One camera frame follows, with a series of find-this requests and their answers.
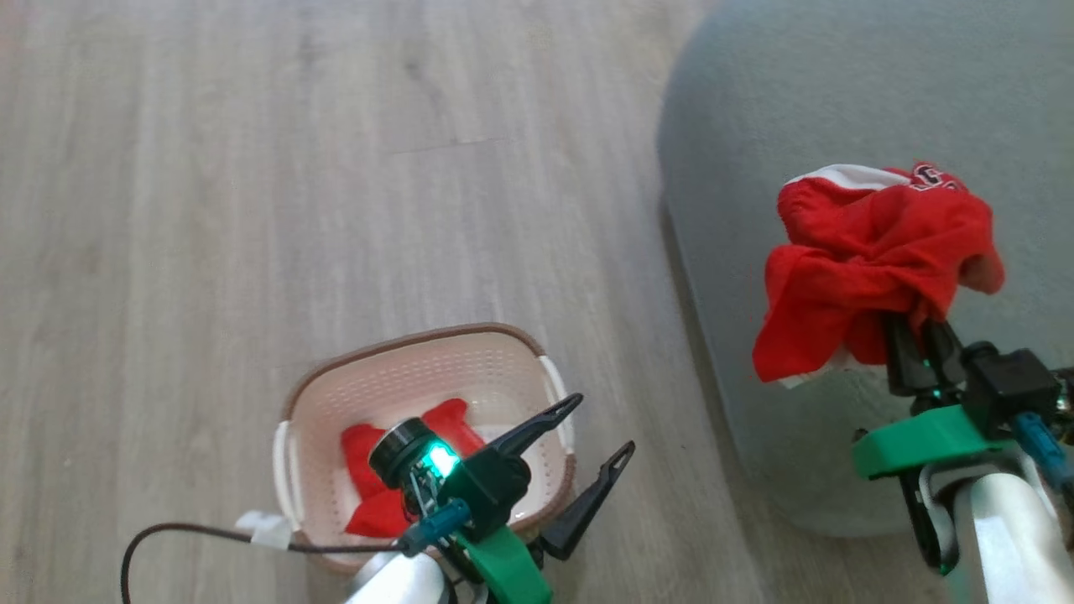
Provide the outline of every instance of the red cloth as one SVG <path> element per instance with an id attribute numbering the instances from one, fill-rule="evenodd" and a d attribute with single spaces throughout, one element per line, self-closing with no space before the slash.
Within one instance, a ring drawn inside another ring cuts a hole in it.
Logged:
<path id="1" fill-rule="evenodd" d="M 425 412 L 421 418 L 429 428 L 466 458 L 484 446 L 484 441 L 466 425 L 466 401 L 450 399 Z M 403 493 L 388 490 L 369 468 L 369 452 L 384 430 L 368 423 L 351 426 L 339 436 L 347 471 L 362 503 L 354 510 L 346 531 L 355 535 L 394 538 L 410 526 L 403 510 Z"/>
<path id="2" fill-rule="evenodd" d="M 992 213 L 956 177 L 830 166 L 780 191 L 790 239 L 765 268 L 769 308 L 753 349 L 763 382 L 816 371 L 840 345 L 884 364 L 877 311 L 909 313 L 916 329 L 944 320 L 961 284 L 1003 285 Z"/>

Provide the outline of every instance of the gray fabric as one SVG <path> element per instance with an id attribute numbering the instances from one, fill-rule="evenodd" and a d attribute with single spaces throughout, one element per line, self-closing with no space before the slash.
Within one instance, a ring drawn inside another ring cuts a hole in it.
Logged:
<path id="1" fill-rule="evenodd" d="M 685 48 L 659 133 L 665 197 L 741 461 L 796 524 L 832 535 L 906 524 L 894 481 L 854 476 L 850 442 L 908 403 L 865 377 L 787 391 L 753 376 L 787 179 L 916 158 L 962 177 L 996 211 L 1007 284 L 960 292 L 956 330 L 1074 364 L 1069 3 L 728 0 Z"/>

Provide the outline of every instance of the green bracket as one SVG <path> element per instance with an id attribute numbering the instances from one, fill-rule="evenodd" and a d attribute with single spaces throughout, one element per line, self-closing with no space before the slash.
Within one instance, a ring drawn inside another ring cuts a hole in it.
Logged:
<path id="1" fill-rule="evenodd" d="M 500 604 L 548 604 L 552 601 L 552 588 L 541 576 L 526 544 L 506 526 L 481 543 L 470 543 L 459 534 L 456 538 Z"/>
<path id="2" fill-rule="evenodd" d="M 961 405 L 952 405 L 869 432 L 854 445 L 854 469 L 858 476 L 875 480 L 1010 446 L 1015 442 L 985 440 Z"/>

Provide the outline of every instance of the basket handle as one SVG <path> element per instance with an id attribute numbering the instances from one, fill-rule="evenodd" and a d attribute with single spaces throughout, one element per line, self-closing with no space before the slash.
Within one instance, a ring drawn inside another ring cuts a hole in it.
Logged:
<path id="1" fill-rule="evenodd" d="M 567 398 L 567 388 L 563 385 L 563 377 L 560 375 L 560 370 L 556 369 L 555 363 L 552 359 L 548 358 L 547 355 L 541 355 L 537 357 L 540 361 L 542 368 L 545 368 L 545 390 L 548 394 L 549 403 L 556 403 Z M 575 455 L 575 422 L 568 416 L 562 423 L 555 429 L 555 433 L 560 436 L 560 443 L 563 448 L 566 449 L 568 455 Z"/>
<path id="2" fill-rule="evenodd" d="M 291 528 L 297 531 L 303 516 L 302 487 L 299 468 L 291 455 L 292 441 L 288 437 L 291 422 L 287 420 L 280 421 L 276 427 L 272 445 L 272 470 L 280 512 L 291 521 Z"/>

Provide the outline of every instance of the camera lens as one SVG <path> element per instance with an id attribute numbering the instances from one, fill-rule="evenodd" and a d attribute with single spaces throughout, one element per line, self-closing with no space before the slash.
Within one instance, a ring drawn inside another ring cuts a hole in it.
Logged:
<path id="1" fill-rule="evenodd" d="M 369 468 L 389 489 L 403 486 L 410 469 L 424 457 L 436 434 L 417 417 L 397 423 L 369 451 Z"/>

